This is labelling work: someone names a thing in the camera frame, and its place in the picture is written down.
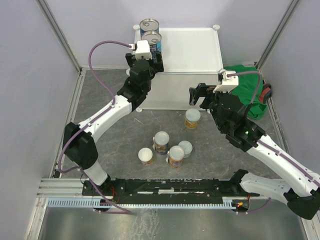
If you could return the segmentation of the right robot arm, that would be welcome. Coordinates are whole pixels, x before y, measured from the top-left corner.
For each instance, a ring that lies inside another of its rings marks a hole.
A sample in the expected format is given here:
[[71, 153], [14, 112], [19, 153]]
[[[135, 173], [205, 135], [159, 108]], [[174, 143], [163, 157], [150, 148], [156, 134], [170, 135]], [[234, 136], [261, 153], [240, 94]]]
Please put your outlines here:
[[255, 193], [282, 202], [299, 217], [311, 220], [320, 209], [320, 175], [295, 160], [266, 132], [247, 118], [249, 108], [238, 96], [216, 91], [214, 85], [189, 88], [189, 105], [203, 98], [200, 108], [208, 110], [217, 129], [234, 147], [255, 157], [281, 179], [245, 172], [229, 183], [236, 196]]

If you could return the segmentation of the blue can with pull-tab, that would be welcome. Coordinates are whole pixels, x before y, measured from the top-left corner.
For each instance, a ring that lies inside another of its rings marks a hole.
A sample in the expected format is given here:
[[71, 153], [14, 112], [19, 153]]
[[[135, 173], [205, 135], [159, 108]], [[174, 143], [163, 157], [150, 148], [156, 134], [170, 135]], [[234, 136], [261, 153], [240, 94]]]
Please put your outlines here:
[[159, 32], [160, 23], [154, 18], [143, 19], [139, 23], [140, 34], [143, 35], [147, 32]]

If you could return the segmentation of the clear-lid can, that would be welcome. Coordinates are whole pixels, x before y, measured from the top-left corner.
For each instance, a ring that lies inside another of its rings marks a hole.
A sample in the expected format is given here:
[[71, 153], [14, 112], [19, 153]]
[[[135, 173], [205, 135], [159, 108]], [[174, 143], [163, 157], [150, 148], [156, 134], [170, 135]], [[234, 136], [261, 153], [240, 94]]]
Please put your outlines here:
[[178, 144], [178, 146], [181, 147], [184, 151], [184, 159], [188, 158], [191, 155], [193, 151], [193, 145], [189, 141], [183, 140]]

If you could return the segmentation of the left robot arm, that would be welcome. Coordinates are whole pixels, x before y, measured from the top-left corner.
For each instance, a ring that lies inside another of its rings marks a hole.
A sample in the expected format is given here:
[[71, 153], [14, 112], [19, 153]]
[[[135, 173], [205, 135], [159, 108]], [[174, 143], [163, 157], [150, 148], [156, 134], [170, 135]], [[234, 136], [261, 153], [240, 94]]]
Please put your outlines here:
[[161, 51], [155, 59], [138, 59], [136, 54], [126, 54], [129, 61], [129, 77], [114, 99], [97, 113], [79, 124], [68, 123], [64, 128], [62, 153], [76, 164], [94, 184], [99, 195], [111, 189], [110, 176], [98, 162], [96, 143], [118, 120], [138, 108], [152, 88], [152, 79], [164, 71]]

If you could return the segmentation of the small orange can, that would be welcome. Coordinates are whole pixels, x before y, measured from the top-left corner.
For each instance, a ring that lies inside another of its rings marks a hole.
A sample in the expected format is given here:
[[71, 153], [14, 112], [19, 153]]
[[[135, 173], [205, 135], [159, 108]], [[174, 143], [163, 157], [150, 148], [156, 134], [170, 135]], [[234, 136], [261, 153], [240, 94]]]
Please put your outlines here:
[[154, 160], [153, 151], [148, 147], [141, 148], [138, 152], [138, 158], [143, 165], [152, 164]]

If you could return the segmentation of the tall can white lid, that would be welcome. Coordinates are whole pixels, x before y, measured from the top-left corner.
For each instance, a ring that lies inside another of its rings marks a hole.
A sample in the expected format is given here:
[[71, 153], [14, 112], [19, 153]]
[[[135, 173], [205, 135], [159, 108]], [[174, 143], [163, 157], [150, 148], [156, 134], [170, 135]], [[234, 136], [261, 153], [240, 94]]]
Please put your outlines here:
[[169, 150], [169, 141], [170, 136], [165, 131], [157, 132], [154, 137], [152, 138], [153, 145], [152, 148], [160, 155], [167, 154]]

